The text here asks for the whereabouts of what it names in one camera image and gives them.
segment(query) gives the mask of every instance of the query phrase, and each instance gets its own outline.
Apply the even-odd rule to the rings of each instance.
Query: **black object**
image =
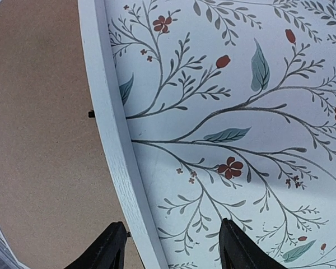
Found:
[[[123,223],[113,222],[65,269],[123,269],[126,241],[127,231]]]
[[[263,252],[232,220],[223,219],[219,246],[223,269],[286,269]]]
[[[88,112],[88,117],[89,117],[89,118],[96,118],[95,111],[94,111],[94,110],[90,110],[90,111]]]

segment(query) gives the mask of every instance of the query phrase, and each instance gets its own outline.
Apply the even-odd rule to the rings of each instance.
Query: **beige carpet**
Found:
[[[33,269],[65,267],[124,220],[91,108],[76,0],[3,0],[0,226]],[[125,260],[142,268],[131,239]]]

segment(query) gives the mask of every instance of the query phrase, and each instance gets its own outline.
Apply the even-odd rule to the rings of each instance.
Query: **teal leaf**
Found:
[[[251,70],[253,72],[251,89],[253,91],[260,91],[265,90],[268,87],[270,69],[258,41],[255,38],[254,41],[256,43],[256,51],[251,59]]]
[[[284,262],[293,262],[294,260],[300,258],[306,251],[308,251],[312,245],[315,243],[316,240],[311,241],[305,245],[301,245],[290,251],[286,252],[282,257]]]
[[[237,141],[239,139],[242,139],[249,130],[250,128],[247,129],[229,128],[215,134],[209,134],[207,136],[204,136],[204,140],[213,143],[220,143],[220,142],[226,143]]]
[[[206,235],[206,238],[213,238],[213,237],[216,237],[216,236],[218,236],[219,235],[219,232],[217,232],[217,233],[213,233],[213,234],[207,234]]]
[[[133,86],[133,80],[134,80],[134,76],[132,74],[132,77],[130,78],[128,82],[119,86],[119,92],[121,93],[123,105],[125,104],[125,102],[127,102],[128,96],[130,94],[130,90],[132,89],[132,86]]]
[[[233,205],[230,205],[231,207],[241,207],[246,203],[246,200],[242,200],[239,203],[234,203]]]

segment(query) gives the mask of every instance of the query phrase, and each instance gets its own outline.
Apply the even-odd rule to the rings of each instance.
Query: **printed surface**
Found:
[[[336,0],[106,5],[170,268],[220,268],[224,217],[287,268],[336,268]]]

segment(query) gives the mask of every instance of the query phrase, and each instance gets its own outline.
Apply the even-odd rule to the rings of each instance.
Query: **red flower bud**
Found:
[[[297,238],[297,240],[299,240],[299,241],[305,241],[306,239],[307,239],[306,236],[301,236],[301,237]]]
[[[287,40],[289,40],[290,43],[295,44],[296,38],[293,32],[290,29],[286,29],[285,34],[286,34]]]
[[[228,55],[224,55],[217,59],[216,66],[218,69],[226,67],[230,63],[230,58]]]

